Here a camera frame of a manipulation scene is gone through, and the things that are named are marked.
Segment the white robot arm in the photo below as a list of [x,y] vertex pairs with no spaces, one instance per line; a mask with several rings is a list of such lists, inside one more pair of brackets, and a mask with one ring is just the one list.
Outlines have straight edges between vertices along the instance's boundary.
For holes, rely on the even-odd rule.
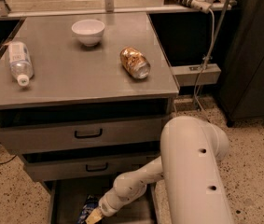
[[217,163],[229,139],[216,125],[189,116],[168,121],[160,136],[160,156],[119,175],[86,219],[96,224],[165,182],[172,224],[234,224]]

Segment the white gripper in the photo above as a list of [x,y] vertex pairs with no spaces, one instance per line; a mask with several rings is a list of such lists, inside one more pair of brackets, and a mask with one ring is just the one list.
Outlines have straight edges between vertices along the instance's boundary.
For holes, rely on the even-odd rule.
[[99,200],[99,208],[95,208],[91,211],[89,216],[86,218],[86,224],[97,224],[103,219],[103,217],[112,217],[117,212],[117,210],[109,204],[105,197],[102,197]]

